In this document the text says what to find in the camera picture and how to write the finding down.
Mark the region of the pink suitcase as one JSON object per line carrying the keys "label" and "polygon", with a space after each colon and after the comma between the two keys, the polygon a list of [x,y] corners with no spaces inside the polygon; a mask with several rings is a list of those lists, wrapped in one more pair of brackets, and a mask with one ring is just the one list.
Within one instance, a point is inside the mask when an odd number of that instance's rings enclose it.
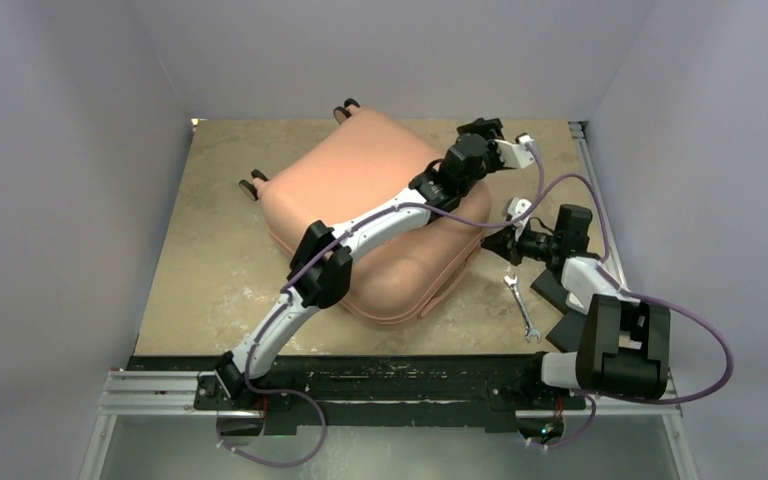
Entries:
{"label": "pink suitcase", "polygon": [[274,322],[337,305],[380,324],[424,317],[478,254],[495,141],[468,132],[440,150],[351,98],[333,114],[299,160],[239,183],[289,260]]}

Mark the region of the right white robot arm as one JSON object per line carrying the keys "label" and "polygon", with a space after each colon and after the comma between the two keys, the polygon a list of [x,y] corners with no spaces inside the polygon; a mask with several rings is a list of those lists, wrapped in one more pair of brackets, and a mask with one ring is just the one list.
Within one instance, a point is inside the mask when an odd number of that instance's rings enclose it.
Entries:
{"label": "right white robot arm", "polygon": [[506,206],[508,226],[486,237],[482,246],[512,265],[523,259],[544,263],[566,292],[569,309],[585,315],[573,352],[547,353],[540,367],[524,376],[521,392],[536,407],[556,399],[562,389],[658,400],[668,382],[670,312],[621,293],[589,252],[590,209],[563,204],[550,233],[529,226],[526,199]]}

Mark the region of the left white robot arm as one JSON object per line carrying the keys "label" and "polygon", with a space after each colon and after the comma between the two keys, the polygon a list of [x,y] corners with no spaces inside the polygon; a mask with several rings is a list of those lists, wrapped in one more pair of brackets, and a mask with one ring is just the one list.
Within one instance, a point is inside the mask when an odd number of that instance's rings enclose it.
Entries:
{"label": "left white robot arm", "polygon": [[232,408],[257,399],[258,382],[277,354],[313,315],[348,293],[354,264],[393,238],[455,210],[487,175],[505,169],[499,142],[503,123],[478,118],[457,129],[445,155],[430,162],[395,197],[346,222],[310,224],[290,261],[290,274],[268,314],[215,368],[219,395]]}

